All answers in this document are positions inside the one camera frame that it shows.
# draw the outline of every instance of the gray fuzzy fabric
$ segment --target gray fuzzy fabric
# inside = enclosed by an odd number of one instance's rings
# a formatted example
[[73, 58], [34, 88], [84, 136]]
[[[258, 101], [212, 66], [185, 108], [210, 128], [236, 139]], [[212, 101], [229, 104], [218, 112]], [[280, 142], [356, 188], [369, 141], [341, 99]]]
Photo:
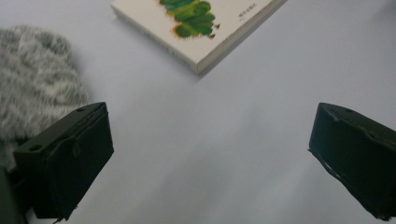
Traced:
[[0, 29], [0, 165], [11, 169], [22, 140], [88, 103], [64, 37], [32, 26]]

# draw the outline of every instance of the white surface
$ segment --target white surface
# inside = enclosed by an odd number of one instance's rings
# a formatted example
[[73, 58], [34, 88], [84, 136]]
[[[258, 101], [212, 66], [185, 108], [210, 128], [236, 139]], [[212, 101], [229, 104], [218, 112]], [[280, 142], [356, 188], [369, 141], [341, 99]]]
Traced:
[[0, 27], [66, 36], [108, 105], [115, 154], [67, 223], [382, 223], [307, 148], [319, 102], [396, 129], [394, 0], [289, 0], [204, 77], [107, 0], [0, 2]]

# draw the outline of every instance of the green caterpillar illustration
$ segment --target green caterpillar illustration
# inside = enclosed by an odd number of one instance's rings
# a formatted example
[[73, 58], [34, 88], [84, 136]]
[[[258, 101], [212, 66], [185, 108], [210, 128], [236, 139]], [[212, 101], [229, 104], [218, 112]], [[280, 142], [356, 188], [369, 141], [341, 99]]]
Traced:
[[211, 6], [208, 2], [201, 0], [159, 0], [159, 2], [166, 8], [166, 14], [177, 22], [173, 29], [176, 36], [215, 37], [212, 34], [213, 27], [219, 29], [219, 25], [213, 23], [216, 17], [210, 12]]

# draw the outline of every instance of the book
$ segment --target book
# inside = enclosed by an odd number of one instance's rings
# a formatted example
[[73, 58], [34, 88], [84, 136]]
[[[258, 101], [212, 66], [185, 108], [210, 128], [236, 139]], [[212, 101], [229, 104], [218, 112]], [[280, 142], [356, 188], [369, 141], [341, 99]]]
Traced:
[[111, 7], [201, 74], [286, 0], [114, 0]]

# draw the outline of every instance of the book spine edge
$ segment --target book spine edge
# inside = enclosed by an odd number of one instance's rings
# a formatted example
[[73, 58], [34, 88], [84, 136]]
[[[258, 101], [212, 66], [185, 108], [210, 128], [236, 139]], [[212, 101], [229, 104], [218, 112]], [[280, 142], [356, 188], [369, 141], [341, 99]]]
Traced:
[[158, 36], [156, 36], [155, 34], [152, 34], [150, 31], [148, 31], [145, 27], [140, 25], [138, 22], [134, 21], [133, 19], [131, 19], [130, 17], [125, 15], [121, 10], [119, 10], [114, 5], [111, 5], [111, 7], [112, 7], [114, 13], [117, 15], [117, 17], [132, 24], [132, 26], [136, 27], [143, 35], [149, 37], [158, 46], [165, 49], [170, 55], [177, 58], [180, 62], [185, 64], [187, 67], [189, 67], [191, 71], [193, 71], [196, 74], [199, 74], [201, 72], [200, 69], [198, 69], [198, 64], [195, 64], [193, 61], [189, 60], [185, 55], [183, 55], [182, 53], [173, 49], [171, 46], [169, 46], [164, 41], [162, 41]]
[[200, 61], [201, 70], [213, 66], [224, 59], [234, 48], [241, 44], [258, 26], [262, 25], [288, 0], [273, 0], [259, 13], [250, 18], [234, 33], [228, 36], [222, 43], [217, 45], [204, 59]]

